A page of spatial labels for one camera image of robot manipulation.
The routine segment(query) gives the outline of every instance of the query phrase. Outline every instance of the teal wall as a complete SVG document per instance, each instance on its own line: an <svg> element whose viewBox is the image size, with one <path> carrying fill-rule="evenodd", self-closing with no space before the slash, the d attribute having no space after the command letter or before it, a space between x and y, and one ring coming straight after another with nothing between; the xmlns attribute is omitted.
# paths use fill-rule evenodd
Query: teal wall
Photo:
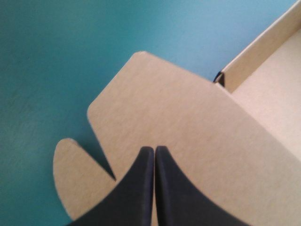
<svg viewBox="0 0 301 226"><path fill-rule="evenodd" d="M70 222L55 192L56 143L102 165L86 110L146 50L210 80L294 0L0 0L0 225Z"/></svg>

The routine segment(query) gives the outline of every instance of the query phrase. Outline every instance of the black plastic tip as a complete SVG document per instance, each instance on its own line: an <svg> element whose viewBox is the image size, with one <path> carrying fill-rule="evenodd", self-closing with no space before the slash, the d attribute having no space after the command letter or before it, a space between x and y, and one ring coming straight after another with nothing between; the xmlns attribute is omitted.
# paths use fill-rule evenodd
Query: black plastic tip
<svg viewBox="0 0 301 226"><path fill-rule="evenodd" d="M183 174L167 147L157 147L155 167L160 226L247 225L204 196Z"/></svg>
<svg viewBox="0 0 301 226"><path fill-rule="evenodd" d="M142 147L125 177L106 198L70 226L150 226L154 151Z"/></svg>

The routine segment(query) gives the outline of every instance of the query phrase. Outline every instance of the cardboard box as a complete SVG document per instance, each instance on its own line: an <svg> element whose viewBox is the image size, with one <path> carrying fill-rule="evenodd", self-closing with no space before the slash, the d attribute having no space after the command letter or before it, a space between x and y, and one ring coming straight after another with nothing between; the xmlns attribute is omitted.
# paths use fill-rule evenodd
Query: cardboard box
<svg viewBox="0 0 301 226"><path fill-rule="evenodd" d="M248 113L301 160L301 3L258 36L219 73Z"/></svg>
<svg viewBox="0 0 301 226"><path fill-rule="evenodd" d="M73 141L56 148L55 184L67 211L76 218L105 197L141 146L166 145L194 186L233 216L250 225L301 225L300 28L299 0L219 73L216 84L135 53L87 113L116 182L104 171L87 179L95 164L74 159L84 150ZM70 149L77 154L63 157ZM72 170L77 165L80 170ZM87 202L81 187L95 180L105 186Z"/></svg>

